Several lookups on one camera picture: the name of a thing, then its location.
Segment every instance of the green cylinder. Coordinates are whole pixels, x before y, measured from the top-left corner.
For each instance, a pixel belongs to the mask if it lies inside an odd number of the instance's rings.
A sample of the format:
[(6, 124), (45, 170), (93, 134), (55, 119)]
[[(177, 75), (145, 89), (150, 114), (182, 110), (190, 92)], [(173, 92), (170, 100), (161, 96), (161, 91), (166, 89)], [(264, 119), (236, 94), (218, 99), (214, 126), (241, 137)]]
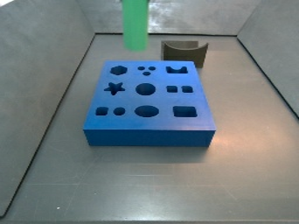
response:
[(124, 44), (130, 51), (146, 47), (148, 0), (122, 0)]

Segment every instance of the square hole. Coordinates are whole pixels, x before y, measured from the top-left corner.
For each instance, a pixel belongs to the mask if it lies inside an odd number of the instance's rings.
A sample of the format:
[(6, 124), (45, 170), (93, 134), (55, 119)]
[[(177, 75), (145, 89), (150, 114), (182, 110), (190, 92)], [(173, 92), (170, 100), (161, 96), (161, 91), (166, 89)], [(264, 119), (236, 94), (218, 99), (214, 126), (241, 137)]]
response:
[(96, 116), (105, 116), (108, 114), (108, 108), (100, 107), (96, 110)]
[(166, 86), (166, 92), (168, 93), (177, 93), (177, 87), (176, 86)]
[(181, 91), (184, 93), (192, 93), (192, 87), (190, 86), (181, 86)]
[(196, 117), (197, 116), (194, 107), (182, 107), (182, 106), (172, 107), (172, 114), (176, 117)]

